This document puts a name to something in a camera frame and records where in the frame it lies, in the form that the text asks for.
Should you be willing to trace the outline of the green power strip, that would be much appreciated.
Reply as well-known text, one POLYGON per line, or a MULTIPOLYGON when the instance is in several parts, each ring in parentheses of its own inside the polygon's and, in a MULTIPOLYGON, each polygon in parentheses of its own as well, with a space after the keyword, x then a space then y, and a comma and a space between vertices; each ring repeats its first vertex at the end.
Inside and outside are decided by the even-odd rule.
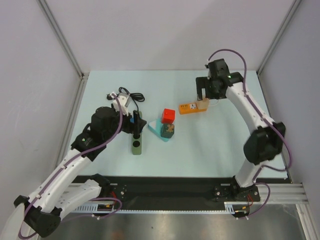
POLYGON ((142 154, 142 136, 141 136, 141 132, 140 132, 140 136, 139 137, 133 137, 133 134, 132 134, 131 152, 135 156, 138 156, 138 155, 142 154))

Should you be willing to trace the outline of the teal triangular power socket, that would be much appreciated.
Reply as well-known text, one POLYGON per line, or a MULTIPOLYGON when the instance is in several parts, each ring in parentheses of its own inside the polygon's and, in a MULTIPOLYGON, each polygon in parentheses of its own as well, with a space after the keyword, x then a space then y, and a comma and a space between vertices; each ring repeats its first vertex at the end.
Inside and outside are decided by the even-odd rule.
POLYGON ((148 123, 147 127, 148 129, 155 134, 159 139, 161 139, 164 142, 168 142, 170 139, 169 138, 165 138, 161 136, 161 128, 162 128, 163 124, 161 123, 161 119, 157 118, 156 120, 153 120, 151 122, 148 123))

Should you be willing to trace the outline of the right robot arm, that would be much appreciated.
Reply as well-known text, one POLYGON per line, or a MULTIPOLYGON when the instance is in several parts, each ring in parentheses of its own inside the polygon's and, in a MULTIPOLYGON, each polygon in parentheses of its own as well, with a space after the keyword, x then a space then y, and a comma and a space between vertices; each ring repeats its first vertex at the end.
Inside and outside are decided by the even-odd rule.
POLYGON ((208 62, 206 68, 207 76, 195 79, 197 100, 228 99, 250 132, 243 146, 245 161, 229 187, 229 195, 242 201, 253 191, 255 180, 265 163, 282 152, 286 127, 263 112, 247 89, 245 75, 230 72, 223 58, 208 62))

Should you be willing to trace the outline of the beige cube plug adapter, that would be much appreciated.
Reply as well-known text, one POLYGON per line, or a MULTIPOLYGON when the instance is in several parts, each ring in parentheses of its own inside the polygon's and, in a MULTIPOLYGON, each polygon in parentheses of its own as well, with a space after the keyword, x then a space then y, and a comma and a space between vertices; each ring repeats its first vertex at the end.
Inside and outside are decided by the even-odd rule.
POLYGON ((209 104, 210 100, 208 98, 196 101, 196 106, 199 112, 205 112, 208 109, 209 104))

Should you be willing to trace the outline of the orange power strip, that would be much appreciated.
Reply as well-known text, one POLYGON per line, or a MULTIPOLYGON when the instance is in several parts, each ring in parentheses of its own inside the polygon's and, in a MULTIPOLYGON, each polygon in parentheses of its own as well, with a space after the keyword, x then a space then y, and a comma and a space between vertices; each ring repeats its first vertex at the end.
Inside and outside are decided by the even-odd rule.
POLYGON ((178 107, 178 111, 180 115, 187 115, 187 114, 195 114, 195 113, 201 113, 206 112, 207 109, 199 109, 195 102, 192 103, 183 103, 180 104, 178 107))

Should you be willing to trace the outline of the red cube plug adapter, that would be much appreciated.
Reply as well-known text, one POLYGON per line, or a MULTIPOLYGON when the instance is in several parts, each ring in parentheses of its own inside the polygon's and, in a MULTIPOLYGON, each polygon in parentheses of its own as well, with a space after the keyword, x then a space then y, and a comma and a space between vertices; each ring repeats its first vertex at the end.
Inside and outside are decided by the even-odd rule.
POLYGON ((173 124, 176 118, 176 111, 173 109, 165 108, 162 112, 161 123, 173 124))

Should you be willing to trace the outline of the dark green cube adapter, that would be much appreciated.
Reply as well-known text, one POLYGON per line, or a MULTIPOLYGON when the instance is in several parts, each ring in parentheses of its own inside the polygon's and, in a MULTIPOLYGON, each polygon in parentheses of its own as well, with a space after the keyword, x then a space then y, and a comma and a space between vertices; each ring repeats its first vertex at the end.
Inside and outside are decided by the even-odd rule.
POLYGON ((175 134, 175 125, 164 123, 160 129, 160 136, 165 139, 171 139, 175 134))

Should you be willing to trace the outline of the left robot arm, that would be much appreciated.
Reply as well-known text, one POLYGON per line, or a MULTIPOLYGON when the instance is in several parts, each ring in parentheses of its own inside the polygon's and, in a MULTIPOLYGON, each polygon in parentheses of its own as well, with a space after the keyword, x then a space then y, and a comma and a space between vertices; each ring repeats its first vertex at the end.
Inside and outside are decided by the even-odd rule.
POLYGON ((114 107, 99 107, 52 174, 29 196, 20 195, 14 201, 16 207, 24 207, 23 223, 34 230, 34 235, 45 238, 58 228, 70 212, 87 201, 111 201, 120 210, 123 203, 116 197, 110 197, 112 186, 100 174, 92 175, 68 194, 64 191, 117 134, 138 135, 146 124, 139 111, 125 114, 114 107))

